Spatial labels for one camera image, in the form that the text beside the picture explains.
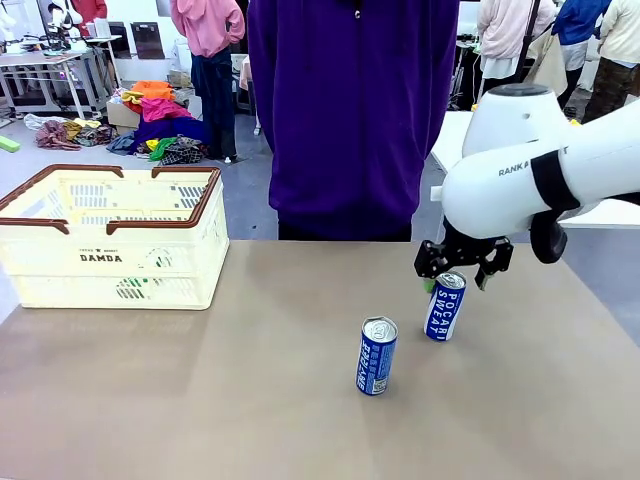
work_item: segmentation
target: can lid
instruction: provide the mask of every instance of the can lid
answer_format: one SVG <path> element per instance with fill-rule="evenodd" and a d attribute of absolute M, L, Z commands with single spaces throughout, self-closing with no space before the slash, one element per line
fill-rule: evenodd
<path fill-rule="evenodd" d="M 362 331 L 367 338 L 380 343 L 391 342 L 398 336 L 398 327 L 387 317 L 366 319 Z"/>
<path fill-rule="evenodd" d="M 438 283 L 448 288 L 464 288 L 467 285 L 467 279 L 458 272 L 445 272 L 438 275 Z"/>

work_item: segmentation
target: pocari sweat can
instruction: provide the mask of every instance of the pocari sweat can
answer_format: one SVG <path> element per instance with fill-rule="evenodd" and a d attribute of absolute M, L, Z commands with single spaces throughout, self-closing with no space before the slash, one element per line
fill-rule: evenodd
<path fill-rule="evenodd" d="M 356 386 L 367 395 L 387 389 L 398 327 L 387 317 L 368 318 L 362 325 Z"/>
<path fill-rule="evenodd" d="M 438 275 L 424 323 L 427 337 L 436 342 L 451 339 L 466 289 L 467 280 L 461 273 L 445 272 Z"/>

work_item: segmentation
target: basket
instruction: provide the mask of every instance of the basket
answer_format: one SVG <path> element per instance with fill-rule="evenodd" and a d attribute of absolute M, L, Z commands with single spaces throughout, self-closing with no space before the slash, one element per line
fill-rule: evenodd
<path fill-rule="evenodd" d="M 217 168 L 51 165 L 0 200 L 23 307 L 209 307 L 229 247 Z"/>

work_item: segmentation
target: purple jacket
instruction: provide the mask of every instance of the purple jacket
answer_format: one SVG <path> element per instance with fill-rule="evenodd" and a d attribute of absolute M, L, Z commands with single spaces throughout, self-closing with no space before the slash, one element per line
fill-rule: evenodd
<path fill-rule="evenodd" d="M 251 1 L 280 220 L 336 240 L 411 222 L 447 106 L 457 19 L 458 0 Z"/>

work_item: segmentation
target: person in red shirt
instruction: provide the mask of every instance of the person in red shirt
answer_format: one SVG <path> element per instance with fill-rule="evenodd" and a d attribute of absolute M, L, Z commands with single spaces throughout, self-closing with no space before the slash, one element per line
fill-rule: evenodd
<path fill-rule="evenodd" d="M 72 0 L 73 8 L 82 15 L 82 23 L 78 25 L 80 33 L 88 37 L 89 30 L 86 24 L 93 22 L 95 18 L 107 18 L 107 4 L 105 0 Z"/>

